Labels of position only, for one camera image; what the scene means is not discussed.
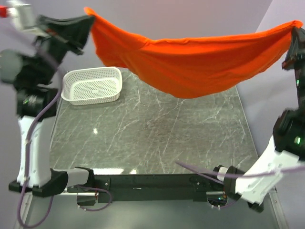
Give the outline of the orange t-shirt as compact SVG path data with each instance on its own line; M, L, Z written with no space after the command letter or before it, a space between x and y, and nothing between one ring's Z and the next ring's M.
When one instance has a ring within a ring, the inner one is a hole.
M152 40L127 32L89 7L91 35L106 67L121 67L148 85L177 98L193 99L225 91L253 78L288 50L294 20L269 30L221 37Z

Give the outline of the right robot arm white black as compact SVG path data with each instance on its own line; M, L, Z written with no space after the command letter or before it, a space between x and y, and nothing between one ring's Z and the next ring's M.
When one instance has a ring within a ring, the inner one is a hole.
M293 28L291 43L282 69L295 72L298 108L286 109L277 119L269 143L252 167L243 172L231 166L215 167L218 174L209 178L214 190L235 201L243 199L249 208L263 211L266 194L284 177L287 170L305 166L305 31Z

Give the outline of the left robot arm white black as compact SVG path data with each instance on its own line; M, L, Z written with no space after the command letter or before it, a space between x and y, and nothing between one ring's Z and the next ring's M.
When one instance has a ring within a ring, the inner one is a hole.
M10 191L46 198L61 194L67 187L79 186L85 192L95 187L92 169L58 171L50 167L51 125L62 91L50 84L68 52L83 54L94 21L94 16L63 20L39 16L41 34L30 43L36 50L33 56L10 49L0 53L0 79L16 91L21 135L20 170L9 183Z

